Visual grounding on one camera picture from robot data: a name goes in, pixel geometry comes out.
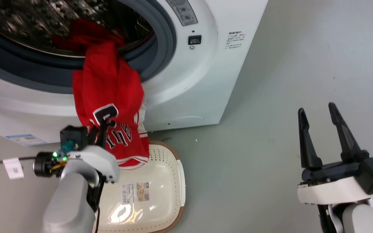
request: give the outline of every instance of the blue and white sticker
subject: blue and white sticker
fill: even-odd
[[[35,146],[35,145],[47,144],[43,140],[31,134],[6,136],[6,138],[9,140],[13,140],[14,142],[21,144],[23,146]]]

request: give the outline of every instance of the basket label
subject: basket label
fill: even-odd
[[[122,203],[146,202],[149,198],[149,182],[122,186]]]

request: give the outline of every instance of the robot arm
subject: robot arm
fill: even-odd
[[[361,150],[334,103],[329,103],[332,123],[342,147],[342,162],[323,165],[316,155],[309,123],[299,109],[300,159],[303,182],[299,201],[317,205],[324,233],[373,232],[373,157]]]
[[[86,127],[68,126],[60,136],[61,149],[40,152],[33,164],[37,176],[60,178],[44,212],[41,233],[91,233],[103,185],[118,181],[119,167],[104,143],[89,145],[94,137],[89,134],[87,139]]]

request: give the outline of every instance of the red fabric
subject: red fabric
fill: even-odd
[[[77,115],[84,126],[109,124],[106,149],[120,167],[146,163],[149,140],[139,136],[139,108],[144,92],[139,74],[117,52],[124,41],[95,22],[71,23],[68,40],[56,40],[60,49],[86,51],[82,71],[73,72]]]

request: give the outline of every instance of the cable tag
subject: cable tag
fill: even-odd
[[[24,173],[22,172],[21,163],[18,158],[4,159],[3,163],[10,180],[24,178]]]

